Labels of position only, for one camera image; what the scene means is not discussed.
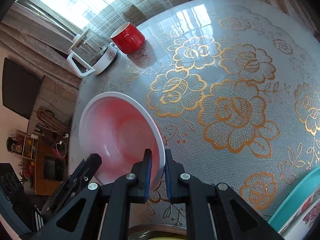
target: bowl rim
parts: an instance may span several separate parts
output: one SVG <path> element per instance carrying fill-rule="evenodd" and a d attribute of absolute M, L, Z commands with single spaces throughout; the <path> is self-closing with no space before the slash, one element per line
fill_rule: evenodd
<path fill-rule="evenodd" d="M 79 141 L 81 141 L 80 131 L 82 130 L 81 127 L 83 126 L 84 117 L 86 116 L 87 112 L 91 109 L 91 106 L 93 104 L 95 104 L 100 99 L 107 98 L 107 97 L 115 97 L 115 98 L 122 99 L 122 100 L 128 102 L 129 104 L 131 104 L 133 107 L 135 107 L 142 114 L 142 116 L 146 119 L 146 121 L 148 122 L 148 124 L 153 132 L 153 135 L 156 138 L 157 146 L 159 149 L 159 167 L 157 168 L 155 178 L 150 183 L 150 190 L 149 191 L 151 192 L 161 182 L 161 179 L 162 179 L 162 176 L 164 173 L 164 166 L 165 166 L 164 145 L 163 145 L 161 133 L 160 133 L 155 121 L 152 119 L 152 117 L 146 111 L 146 109 L 142 105 L 140 105 L 136 100 L 134 100 L 133 98 L 131 98 L 125 94 L 119 93 L 119 92 L 104 92 L 104 93 L 101 93 L 101 94 L 95 96 L 94 98 L 92 98 L 89 101 L 89 103 L 86 105 L 86 107 L 84 108 L 82 115 L 81 115 L 81 119 L 80 119 L 80 123 L 79 123 Z"/>

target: teal plate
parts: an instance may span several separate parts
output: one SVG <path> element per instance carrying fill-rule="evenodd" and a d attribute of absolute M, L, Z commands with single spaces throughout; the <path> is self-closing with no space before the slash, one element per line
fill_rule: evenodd
<path fill-rule="evenodd" d="M 277 232 L 320 184 L 320 167 L 309 172 L 291 191 L 268 221 Z"/>

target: table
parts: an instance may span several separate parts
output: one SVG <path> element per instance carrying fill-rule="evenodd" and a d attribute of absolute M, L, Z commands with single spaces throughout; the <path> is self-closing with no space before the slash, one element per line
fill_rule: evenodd
<path fill-rule="evenodd" d="M 258 0 L 194 0 L 139 26 L 146 44 L 118 53 L 104 73 L 82 80 L 70 138 L 69 173 L 87 156 L 79 122 L 106 91 L 129 95 L 158 123 L 165 148 L 205 183 L 225 182 L 268 220 L 320 161 L 320 44 L 301 25 Z M 165 183 L 130 225 L 186 227 Z"/>

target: white kettle handle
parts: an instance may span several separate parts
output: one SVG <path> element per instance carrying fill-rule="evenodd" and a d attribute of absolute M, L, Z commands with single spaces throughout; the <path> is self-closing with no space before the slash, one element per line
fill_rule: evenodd
<path fill-rule="evenodd" d="M 84 66 L 88 71 L 82 73 L 80 71 L 80 69 L 78 68 L 78 66 L 75 64 L 75 62 L 72 60 L 72 58 L 75 58 L 82 66 Z M 73 51 L 71 51 L 71 53 L 69 54 L 69 56 L 67 57 L 67 62 L 69 63 L 69 65 L 74 69 L 75 74 L 79 77 L 79 78 L 83 78 L 89 74 L 91 74 L 92 72 L 95 72 L 96 70 L 91 67 L 88 63 L 86 63 L 81 57 L 79 57 L 79 55 L 77 55 L 76 53 L 74 53 Z"/>

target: metal screw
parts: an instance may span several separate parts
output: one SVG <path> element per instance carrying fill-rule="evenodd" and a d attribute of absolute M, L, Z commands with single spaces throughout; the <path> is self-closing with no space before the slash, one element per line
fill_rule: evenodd
<path fill-rule="evenodd" d="M 180 178 L 181 178 L 181 179 L 190 179 L 190 175 L 189 175 L 188 173 L 182 173 L 182 174 L 180 175 Z"/>
<path fill-rule="evenodd" d="M 97 189 L 98 188 L 98 184 L 97 183 L 90 183 L 89 185 L 88 185 L 88 189 L 89 190 L 95 190 L 95 189 Z"/>
<path fill-rule="evenodd" d="M 218 184 L 218 189 L 220 190 L 226 190 L 228 188 L 228 185 L 225 183 Z"/>
<path fill-rule="evenodd" d="M 136 177 L 136 175 L 133 174 L 133 173 L 128 173 L 128 174 L 125 176 L 126 179 L 134 179 L 135 177 Z"/>

